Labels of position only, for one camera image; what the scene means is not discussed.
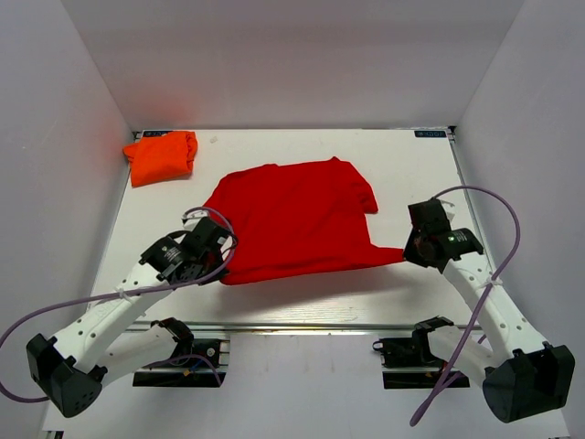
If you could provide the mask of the red t-shirt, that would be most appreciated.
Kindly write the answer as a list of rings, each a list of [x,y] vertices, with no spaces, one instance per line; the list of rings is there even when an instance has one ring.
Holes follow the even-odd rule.
[[[224,176],[205,203],[239,241],[223,284],[240,285],[402,262],[378,247],[367,215],[378,212],[370,184],[349,162],[268,164]]]

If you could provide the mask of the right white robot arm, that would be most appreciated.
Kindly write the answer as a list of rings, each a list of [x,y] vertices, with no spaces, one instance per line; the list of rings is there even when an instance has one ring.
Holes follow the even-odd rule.
[[[419,322],[412,351],[421,363],[439,359],[453,366],[483,391],[503,423],[565,406],[575,359],[564,346],[551,345],[519,311],[502,283],[491,277],[484,248],[468,229],[452,228],[452,214],[438,199],[409,206],[412,230],[404,257],[435,268],[470,308],[487,343],[463,340],[463,332],[445,317]]]

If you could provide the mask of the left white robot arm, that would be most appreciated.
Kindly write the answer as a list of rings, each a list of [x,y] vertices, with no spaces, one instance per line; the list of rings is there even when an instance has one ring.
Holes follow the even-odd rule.
[[[228,220],[202,208],[186,212],[182,222],[182,230],[166,234],[140,255],[113,299],[99,300],[51,337],[38,334],[28,341],[31,377],[64,417],[84,412],[106,386],[143,367],[205,360],[193,350],[191,330],[173,317],[155,320],[138,335],[122,335],[174,290],[227,274],[238,243]]]

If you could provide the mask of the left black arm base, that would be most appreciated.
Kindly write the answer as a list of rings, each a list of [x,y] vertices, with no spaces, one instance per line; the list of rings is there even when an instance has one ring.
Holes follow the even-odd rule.
[[[139,369],[133,374],[135,388],[218,389],[228,371],[229,341],[195,338],[178,359]]]

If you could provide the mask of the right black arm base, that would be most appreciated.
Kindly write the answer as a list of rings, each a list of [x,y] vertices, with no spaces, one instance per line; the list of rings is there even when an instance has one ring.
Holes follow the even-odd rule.
[[[446,365],[441,359],[423,359],[410,337],[380,338],[372,349],[381,357],[385,390],[431,390]]]

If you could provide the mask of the orange folded t-shirt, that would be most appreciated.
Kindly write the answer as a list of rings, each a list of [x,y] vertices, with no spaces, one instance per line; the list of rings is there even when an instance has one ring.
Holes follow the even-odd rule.
[[[143,187],[190,176],[198,149],[197,137],[189,131],[142,137],[122,151],[130,166],[132,187]]]

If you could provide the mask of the blue label right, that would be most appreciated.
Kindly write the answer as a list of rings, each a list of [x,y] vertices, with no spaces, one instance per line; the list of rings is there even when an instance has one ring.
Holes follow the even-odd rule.
[[[414,135],[417,138],[446,138],[444,130],[415,130]]]

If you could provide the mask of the blue label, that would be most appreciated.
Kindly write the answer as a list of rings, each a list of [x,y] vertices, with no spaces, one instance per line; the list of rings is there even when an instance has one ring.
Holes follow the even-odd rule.
[[[166,130],[147,130],[147,131],[143,131],[142,132],[142,138],[145,137],[160,137],[160,136],[164,136],[166,134],[171,133],[171,131],[166,131]]]
[[[444,130],[415,130],[414,135],[417,138],[446,138]]]

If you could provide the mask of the blue label left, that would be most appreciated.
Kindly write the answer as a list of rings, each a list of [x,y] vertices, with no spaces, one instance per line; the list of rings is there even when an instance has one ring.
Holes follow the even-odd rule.
[[[164,136],[166,134],[171,133],[171,131],[166,131],[166,130],[147,130],[147,131],[143,131],[142,132],[142,138],[145,137],[160,137],[160,136]]]

